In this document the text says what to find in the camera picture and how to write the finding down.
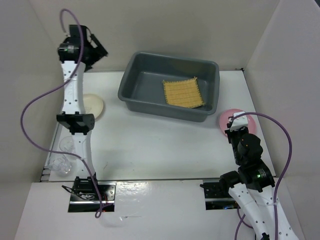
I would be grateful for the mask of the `cream bear plate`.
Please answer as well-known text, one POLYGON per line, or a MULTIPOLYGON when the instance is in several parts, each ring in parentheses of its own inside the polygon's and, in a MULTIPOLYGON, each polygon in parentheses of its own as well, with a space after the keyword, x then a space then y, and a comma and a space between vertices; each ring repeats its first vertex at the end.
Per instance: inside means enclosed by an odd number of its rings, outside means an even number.
POLYGON ((92 114, 95 121, 98 121, 104 112, 104 101, 103 99, 92 93, 83 95, 83 104, 86 114, 92 114))

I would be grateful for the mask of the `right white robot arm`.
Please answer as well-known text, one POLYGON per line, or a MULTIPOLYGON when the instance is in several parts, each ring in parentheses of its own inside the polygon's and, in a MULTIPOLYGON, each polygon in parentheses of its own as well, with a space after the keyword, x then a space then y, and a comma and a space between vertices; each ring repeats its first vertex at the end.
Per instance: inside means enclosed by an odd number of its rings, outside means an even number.
POLYGON ((296 240, 280 200, 274 196, 274 177, 261 159, 261 140, 247 127, 225 132, 239 167, 220 176, 220 193, 237 202, 258 240, 296 240))

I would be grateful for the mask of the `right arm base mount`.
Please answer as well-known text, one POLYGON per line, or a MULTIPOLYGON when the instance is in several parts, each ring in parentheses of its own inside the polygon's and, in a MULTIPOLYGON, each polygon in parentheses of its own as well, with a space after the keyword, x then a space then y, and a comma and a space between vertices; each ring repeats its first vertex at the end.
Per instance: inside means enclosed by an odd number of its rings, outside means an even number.
POLYGON ((237 202, 228 193, 223 192, 218 179, 204 179, 199 187, 203 190, 207 211, 238 208, 237 202))

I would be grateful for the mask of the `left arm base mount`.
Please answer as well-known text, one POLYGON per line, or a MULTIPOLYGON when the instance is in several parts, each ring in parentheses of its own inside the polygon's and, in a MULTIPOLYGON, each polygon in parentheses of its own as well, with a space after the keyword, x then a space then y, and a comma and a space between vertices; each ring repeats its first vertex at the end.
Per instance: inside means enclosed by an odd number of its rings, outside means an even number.
MULTIPOLYGON (((98 189, 102 200, 102 212, 114 212, 116 198, 115 182, 98 182, 98 189)), ((66 192, 70 194, 68 212, 69 213, 89 213, 96 212, 100 208, 99 197, 94 193, 94 186, 85 187, 82 190, 62 185, 66 192)))

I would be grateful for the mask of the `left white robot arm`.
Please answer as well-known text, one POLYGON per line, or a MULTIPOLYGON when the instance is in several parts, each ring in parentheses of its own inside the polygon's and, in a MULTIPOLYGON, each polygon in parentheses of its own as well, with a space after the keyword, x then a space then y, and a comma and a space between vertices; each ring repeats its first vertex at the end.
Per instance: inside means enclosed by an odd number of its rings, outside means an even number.
POLYGON ((83 78, 84 73, 106 57, 108 52, 94 35, 89 41, 87 31, 85 25, 69 25, 69 36, 57 49, 65 85, 62 110, 56 119, 71 133, 74 143, 71 155, 83 164, 75 177, 72 193, 94 200, 100 196, 91 154, 95 117, 85 110, 83 78))

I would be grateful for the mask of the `yellow woven bamboo mat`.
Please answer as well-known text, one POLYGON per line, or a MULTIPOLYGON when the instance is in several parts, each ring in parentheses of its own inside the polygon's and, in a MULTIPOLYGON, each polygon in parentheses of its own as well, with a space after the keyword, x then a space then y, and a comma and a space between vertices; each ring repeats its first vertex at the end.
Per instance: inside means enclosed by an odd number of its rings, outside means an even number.
POLYGON ((162 83, 165 102, 168 105, 189 109, 205 105, 197 77, 186 80, 163 81, 162 83))

